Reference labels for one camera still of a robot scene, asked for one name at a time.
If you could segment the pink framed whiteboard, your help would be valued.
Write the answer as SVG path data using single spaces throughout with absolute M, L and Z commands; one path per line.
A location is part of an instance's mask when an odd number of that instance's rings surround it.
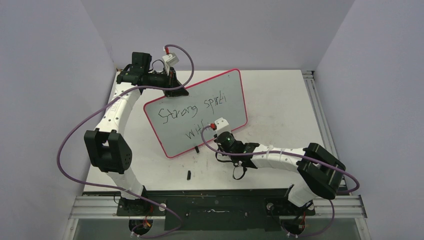
M 174 158 L 212 140 L 214 131 L 201 130 L 220 118 L 232 130 L 248 122 L 241 72 L 231 69 L 189 87 L 187 96 L 160 97 L 147 102 L 144 113 L 167 158 Z

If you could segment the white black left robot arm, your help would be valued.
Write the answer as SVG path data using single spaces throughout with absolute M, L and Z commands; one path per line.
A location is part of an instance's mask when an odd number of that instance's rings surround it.
M 188 91 L 176 76 L 174 65 L 179 61 L 175 53 L 166 51 L 162 57 L 163 70 L 150 68 L 152 56 L 148 53 L 133 52 L 132 62 L 116 77 L 113 99 L 105 110 L 101 121 L 94 130 L 84 134 L 89 159 L 94 167 L 106 173 L 120 187 L 121 196 L 131 200 L 129 208 L 136 215 L 149 210 L 149 201 L 141 195 L 145 187 L 137 180 L 131 169 L 132 150 L 124 139 L 124 130 L 130 113 L 143 93 L 134 87 L 153 86 L 163 88 L 165 97 L 188 96 Z

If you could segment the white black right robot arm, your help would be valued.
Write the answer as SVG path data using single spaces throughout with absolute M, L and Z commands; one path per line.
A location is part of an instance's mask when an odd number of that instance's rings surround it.
M 276 148 L 255 142 L 243 143 L 231 132 L 214 135 L 218 151 L 231 159 L 236 167 L 272 168 L 300 174 L 302 181 L 294 184 L 283 199 L 283 209 L 296 214 L 309 201 L 320 197 L 335 199 L 346 169 L 334 155 L 318 143 L 304 148 Z

